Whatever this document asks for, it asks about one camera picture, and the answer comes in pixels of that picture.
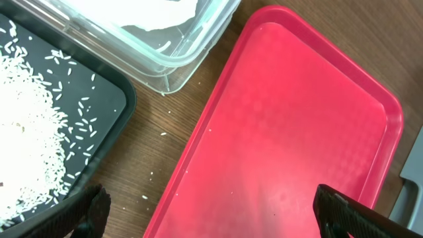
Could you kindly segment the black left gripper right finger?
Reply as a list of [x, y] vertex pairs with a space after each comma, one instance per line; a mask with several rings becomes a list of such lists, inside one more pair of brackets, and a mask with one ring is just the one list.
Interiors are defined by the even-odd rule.
[[422, 238], [326, 184], [319, 184], [313, 211], [322, 238]]

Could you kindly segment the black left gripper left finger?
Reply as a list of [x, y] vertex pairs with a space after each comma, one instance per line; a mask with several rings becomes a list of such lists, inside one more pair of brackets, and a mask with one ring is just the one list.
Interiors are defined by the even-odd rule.
[[25, 225], [23, 237], [91, 237], [104, 235], [111, 196], [98, 184], [65, 199]]

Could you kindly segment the black waste tray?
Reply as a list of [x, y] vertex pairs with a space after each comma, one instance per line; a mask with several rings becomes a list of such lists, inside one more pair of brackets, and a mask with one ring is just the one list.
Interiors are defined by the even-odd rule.
[[[30, 24], [17, 16], [20, 10], [14, 2], [1, 3], [1, 19], [12, 20], [34, 35], [38, 39], [34, 50], [42, 53], [48, 48], [62, 50], [79, 64], [73, 70], [70, 82], [63, 84], [64, 97], [57, 103], [68, 113], [69, 125], [74, 132], [82, 136], [77, 142], [79, 148], [75, 151], [76, 155], [65, 162], [68, 172], [80, 172], [80, 175], [71, 181], [70, 192], [60, 199], [61, 203], [85, 188], [94, 186], [89, 185], [89, 180], [134, 113], [136, 93], [130, 81], [120, 72], [52, 27], [31, 28]], [[27, 212], [24, 222], [1, 230], [1, 236], [23, 237], [25, 225], [50, 208], [52, 207], [41, 205], [37, 212]]]

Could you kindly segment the white rice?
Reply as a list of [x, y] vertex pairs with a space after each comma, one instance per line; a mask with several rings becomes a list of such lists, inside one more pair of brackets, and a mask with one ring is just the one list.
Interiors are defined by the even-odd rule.
[[62, 50], [34, 50], [38, 39], [7, 18], [1, 19], [1, 230], [50, 207], [70, 192], [80, 175], [65, 162], [82, 139], [58, 106], [63, 84], [78, 63]]

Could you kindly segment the red serving tray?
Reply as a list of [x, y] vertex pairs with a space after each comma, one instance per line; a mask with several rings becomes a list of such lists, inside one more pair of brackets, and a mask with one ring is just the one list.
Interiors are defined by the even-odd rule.
[[318, 237], [327, 184], [373, 208], [403, 131], [397, 98], [293, 11], [247, 21], [146, 237]]

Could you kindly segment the clear plastic bin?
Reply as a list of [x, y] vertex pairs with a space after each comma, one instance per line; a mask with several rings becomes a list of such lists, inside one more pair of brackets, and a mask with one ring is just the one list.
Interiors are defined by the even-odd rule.
[[15, 1], [31, 28], [50, 26], [162, 95], [179, 91], [231, 21], [239, 1]]

